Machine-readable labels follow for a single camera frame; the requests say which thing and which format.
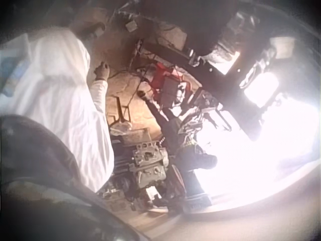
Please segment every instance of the hand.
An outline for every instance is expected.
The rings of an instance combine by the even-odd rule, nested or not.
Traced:
[[[96,75],[95,80],[105,80],[107,81],[110,73],[110,69],[107,63],[101,62],[101,64],[94,71]]]

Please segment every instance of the white shirt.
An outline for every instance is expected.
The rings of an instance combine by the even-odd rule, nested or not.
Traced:
[[[53,132],[74,154],[82,183],[96,192],[114,167],[107,82],[94,81],[88,88],[90,57],[69,30],[43,30],[28,41],[30,63],[13,95],[0,94],[0,115],[24,115]]]

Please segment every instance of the metal machinery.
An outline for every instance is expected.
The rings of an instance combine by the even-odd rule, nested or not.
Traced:
[[[239,3],[236,7],[233,1],[218,1],[214,5],[221,13],[216,15],[213,14],[214,8],[205,10],[196,2],[189,1],[190,5],[184,6],[186,14],[183,17],[173,13],[183,8],[179,0],[153,3],[157,6],[149,6],[148,1],[133,1],[118,9],[122,14],[170,22],[188,34],[183,50],[151,41],[139,41],[130,65],[132,71],[140,73],[142,81],[149,83],[154,100],[161,107],[179,106],[181,112],[178,115],[181,116],[194,110],[183,120],[181,133],[191,133],[193,136],[202,128],[204,119],[217,127],[216,119],[207,116],[212,110],[223,121],[223,128],[232,131],[221,115],[221,111],[226,110],[247,136],[255,141],[264,122],[262,116],[271,106],[278,105],[281,99],[291,96],[311,102],[319,108],[319,64],[316,59],[320,49],[317,45],[319,37],[313,31],[298,27],[298,23],[265,5]],[[195,6],[204,15],[200,20],[192,17],[191,24],[192,20],[184,16],[190,16],[188,13]],[[217,18],[216,24],[209,21],[213,16]],[[141,59],[147,60],[143,67],[138,64]],[[221,69],[220,64],[229,67]],[[254,103],[245,90],[258,76],[269,72],[281,76],[280,83],[263,103]],[[202,87],[195,93],[184,79],[185,73],[201,83]],[[313,155],[318,155],[318,143],[319,138],[314,142]],[[120,149],[125,151],[120,151],[119,156],[116,154],[114,176],[110,182],[112,188],[105,191],[111,193],[113,188],[121,190],[133,205],[138,200],[143,209],[148,209],[152,202],[147,198],[145,189],[156,186],[161,196],[166,197],[161,205],[170,206],[169,200],[174,200],[175,192],[162,193],[164,187],[173,184],[168,181],[171,165],[162,140],[153,142],[147,138],[135,145],[126,145],[124,140],[120,140],[117,145],[121,145]],[[176,176],[178,178],[174,183],[177,185],[173,185],[176,189],[186,188],[184,183],[195,184],[186,180],[182,184],[179,173]],[[180,202],[187,203],[189,209],[211,205],[210,198],[204,196],[201,189],[193,196],[180,199]]]

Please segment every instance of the white cloth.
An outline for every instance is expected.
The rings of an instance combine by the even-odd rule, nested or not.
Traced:
[[[12,97],[0,94],[0,115],[29,117],[74,154],[82,182],[98,191],[111,176],[114,155],[105,116],[106,81],[88,88],[89,54],[67,29],[29,36],[31,63]]]

